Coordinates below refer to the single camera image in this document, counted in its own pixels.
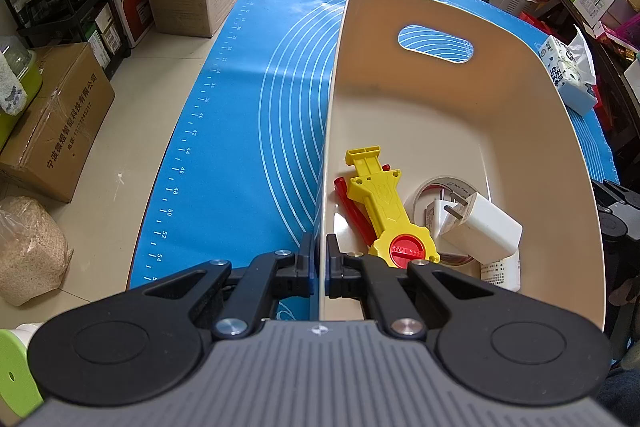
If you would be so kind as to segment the white pill bottle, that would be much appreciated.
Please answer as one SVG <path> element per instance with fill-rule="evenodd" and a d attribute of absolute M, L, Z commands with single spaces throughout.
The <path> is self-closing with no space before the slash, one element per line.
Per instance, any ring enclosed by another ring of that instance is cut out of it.
<path fill-rule="evenodd" d="M 506 257 L 490 265 L 481 265 L 480 279 L 485 283 L 517 293 L 522 285 L 520 253 L 515 251 L 510 257 Z"/>

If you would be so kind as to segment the floor cardboard box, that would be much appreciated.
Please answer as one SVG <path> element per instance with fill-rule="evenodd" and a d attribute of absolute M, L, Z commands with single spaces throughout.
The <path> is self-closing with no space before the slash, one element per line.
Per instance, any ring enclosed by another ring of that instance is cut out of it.
<path fill-rule="evenodd" d="M 42 86 L 1 151 L 1 176 L 58 202 L 73 199 L 115 98 L 88 43 L 36 51 Z"/>

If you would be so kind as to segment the masking tape roll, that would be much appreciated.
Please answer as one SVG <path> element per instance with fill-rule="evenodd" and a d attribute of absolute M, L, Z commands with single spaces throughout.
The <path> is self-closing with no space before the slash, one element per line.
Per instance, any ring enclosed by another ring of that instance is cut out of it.
<path fill-rule="evenodd" d="M 424 225 L 425 227 L 425 209 L 434 199 L 445 199 L 449 205 L 455 206 L 459 199 L 466 199 L 475 192 L 476 188 L 462 179 L 440 176 L 429 179 L 420 185 L 407 200 L 406 209 L 409 218 L 415 225 Z M 439 235 L 433 241 L 443 265 L 462 267 L 462 265 L 468 265 L 473 261 L 471 256 L 463 254 L 459 248 L 448 243 L 442 236 Z"/>

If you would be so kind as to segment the white usb charger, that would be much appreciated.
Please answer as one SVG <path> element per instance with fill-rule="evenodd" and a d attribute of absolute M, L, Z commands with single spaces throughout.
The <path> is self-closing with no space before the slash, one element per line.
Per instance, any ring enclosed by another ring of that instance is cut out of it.
<path fill-rule="evenodd" d="M 437 239 L 451 218 L 445 209 L 449 205 L 445 199 L 434 199 L 425 209 L 425 226 L 430 230 L 433 239 Z"/>

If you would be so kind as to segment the blue silicone baking mat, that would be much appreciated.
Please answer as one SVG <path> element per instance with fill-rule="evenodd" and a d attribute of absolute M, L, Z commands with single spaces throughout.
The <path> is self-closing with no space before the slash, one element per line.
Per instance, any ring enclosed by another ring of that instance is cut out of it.
<path fill-rule="evenodd" d="M 538 54 L 544 33 L 480 0 L 436 0 L 500 24 Z M 221 257 L 296 249 L 318 228 L 326 123 L 347 0 L 239 0 L 184 104 L 129 277 L 140 286 Z M 594 116 L 570 110 L 590 180 L 613 178 Z"/>

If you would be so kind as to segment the beige plastic storage bin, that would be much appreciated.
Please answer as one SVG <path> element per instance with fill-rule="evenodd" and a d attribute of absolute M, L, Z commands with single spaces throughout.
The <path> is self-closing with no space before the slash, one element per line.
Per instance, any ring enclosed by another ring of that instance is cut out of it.
<path fill-rule="evenodd" d="M 523 227 L 524 295 L 605 321 L 596 203 L 570 116 L 537 52 L 516 34 L 436 0 L 347 0 L 326 123 L 318 228 L 360 251 L 333 182 L 345 154 L 378 146 L 420 212 L 422 186 L 470 184 Z"/>

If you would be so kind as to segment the green white stool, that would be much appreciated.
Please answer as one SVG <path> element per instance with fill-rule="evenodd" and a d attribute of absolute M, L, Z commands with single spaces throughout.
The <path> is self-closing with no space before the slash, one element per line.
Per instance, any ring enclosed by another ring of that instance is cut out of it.
<path fill-rule="evenodd" d="M 41 323 L 25 323 L 16 329 L 0 331 L 1 398 L 20 418 L 28 416 L 43 403 L 27 361 L 30 340 L 40 326 Z"/>

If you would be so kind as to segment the yellow toy launcher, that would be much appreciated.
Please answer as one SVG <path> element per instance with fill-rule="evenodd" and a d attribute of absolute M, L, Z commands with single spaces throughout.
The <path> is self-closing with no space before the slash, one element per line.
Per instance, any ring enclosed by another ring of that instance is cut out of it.
<path fill-rule="evenodd" d="M 380 152 L 381 147 L 368 146 L 345 153 L 346 165 L 356 170 L 347 182 L 347 197 L 367 211 L 375 233 L 369 253 L 398 269 L 406 269 L 413 260 L 439 263 L 430 230 L 410 220 L 399 196 L 401 170 L 384 170 Z"/>

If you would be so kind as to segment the red plastic pliers tool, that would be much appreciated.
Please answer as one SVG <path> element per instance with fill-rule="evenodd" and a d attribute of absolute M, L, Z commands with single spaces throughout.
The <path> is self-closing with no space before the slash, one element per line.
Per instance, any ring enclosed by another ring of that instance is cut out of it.
<path fill-rule="evenodd" d="M 339 176 L 334 180 L 338 199 L 369 253 L 391 265 L 390 247 L 405 233 L 401 225 L 408 223 L 397 192 L 401 171 L 387 164 L 381 166 L 377 147 L 349 150 L 345 161 L 354 170 L 347 178 Z"/>

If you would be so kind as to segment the bag of grain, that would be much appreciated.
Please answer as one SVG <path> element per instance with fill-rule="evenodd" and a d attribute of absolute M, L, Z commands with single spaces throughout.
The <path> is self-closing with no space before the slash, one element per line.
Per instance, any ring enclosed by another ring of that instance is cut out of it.
<path fill-rule="evenodd" d="M 73 249 L 43 205 L 27 196 L 1 201 L 1 298 L 14 307 L 58 289 Z"/>

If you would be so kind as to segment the tissue box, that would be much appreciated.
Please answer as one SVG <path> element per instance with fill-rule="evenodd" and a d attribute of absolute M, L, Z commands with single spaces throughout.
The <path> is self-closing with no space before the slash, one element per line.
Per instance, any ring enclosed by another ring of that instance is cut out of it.
<path fill-rule="evenodd" d="M 585 116 L 596 106 L 596 69 L 584 35 L 577 31 L 569 43 L 549 36 L 538 51 L 544 67 L 564 104 L 579 116 Z"/>

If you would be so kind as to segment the green plastic container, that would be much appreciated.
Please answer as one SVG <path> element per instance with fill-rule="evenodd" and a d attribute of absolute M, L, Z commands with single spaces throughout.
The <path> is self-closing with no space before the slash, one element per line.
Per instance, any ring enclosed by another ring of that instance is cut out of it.
<path fill-rule="evenodd" d="M 15 36 L 1 37 L 0 147 L 9 140 L 17 121 L 42 86 L 37 54 Z"/>

